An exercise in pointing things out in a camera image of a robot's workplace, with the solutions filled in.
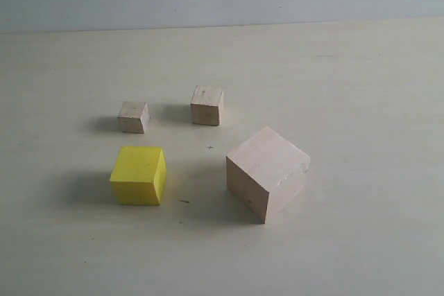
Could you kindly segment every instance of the yellow cube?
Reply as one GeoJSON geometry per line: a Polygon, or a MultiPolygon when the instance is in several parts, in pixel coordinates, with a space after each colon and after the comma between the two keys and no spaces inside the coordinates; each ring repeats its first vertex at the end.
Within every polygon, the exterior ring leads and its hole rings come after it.
{"type": "Polygon", "coordinates": [[[122,147],[110,182],[119,204],[160,205],[166,176],[160,147],[122,147]]]}

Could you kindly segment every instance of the small wooden cube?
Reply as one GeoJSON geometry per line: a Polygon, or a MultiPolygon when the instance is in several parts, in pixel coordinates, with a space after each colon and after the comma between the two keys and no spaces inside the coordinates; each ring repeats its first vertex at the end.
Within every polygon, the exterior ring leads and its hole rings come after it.
{"type": "Polygon", "coordinates": [[[218,126],[223,109],[223,90],[196,86],[191,99],[191,119],[195,124],[218,126]]]}
{"type": "Polygon", "coordinates": [[[119,204],[160,205],[167,165],[160,147],[122,147],[110,182],[119,204]]]}
{"type": "Polygon", "coordinates": [[[145,102],[123,102],[117,118],[122,132],[145,133],[150,121],[148,105],[145,102]]]}
{"type": "Polygon", "coordinates": [[[228,189],[265,223],[302,190],[310,157],[265,127],[226,162],[228,189]]]}

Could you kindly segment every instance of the white table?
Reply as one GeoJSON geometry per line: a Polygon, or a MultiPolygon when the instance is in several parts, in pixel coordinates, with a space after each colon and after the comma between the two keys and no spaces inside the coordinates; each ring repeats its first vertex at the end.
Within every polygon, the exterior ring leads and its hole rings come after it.
{"type": "Polygon", "coordinates": [[[444,18],[0,35],[0,108],[1,295],[444,294],[444,18]],[[225,156],[265,125],[311,165],[260,225],[225,156]],[[130,145],[164,148],[161,207],[116,204],[130,145]]]}

